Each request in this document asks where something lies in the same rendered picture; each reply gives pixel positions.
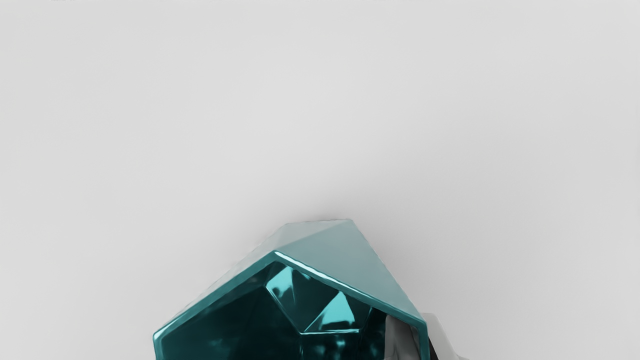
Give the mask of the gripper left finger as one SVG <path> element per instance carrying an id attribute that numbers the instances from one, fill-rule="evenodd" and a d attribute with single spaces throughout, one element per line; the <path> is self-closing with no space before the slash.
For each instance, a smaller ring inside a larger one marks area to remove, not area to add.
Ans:
<path id="1" fill-rule="evenodd" d="M 383 360 L 421 360 L 411 326 L 395 317 L 385 319 Z"/>

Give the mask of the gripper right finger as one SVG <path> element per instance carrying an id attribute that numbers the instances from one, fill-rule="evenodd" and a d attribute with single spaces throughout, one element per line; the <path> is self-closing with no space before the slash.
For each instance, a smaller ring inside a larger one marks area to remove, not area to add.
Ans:
<path id="1" fill-rule="evenodd" d="M 430 360 L 469 360 L 457 354 L 436 314 L 422 312 L 422 317 L 429 335 Z"/>

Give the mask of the teal faceted mug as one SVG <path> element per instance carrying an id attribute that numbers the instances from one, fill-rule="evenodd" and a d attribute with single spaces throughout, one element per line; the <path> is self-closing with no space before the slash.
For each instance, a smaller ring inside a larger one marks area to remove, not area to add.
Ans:
<path id="1" fill-rule="evenodd" d="M 288 223 L 153 335 L 155 360 L 439 360 L 428 324 L 351 219 Z"/>

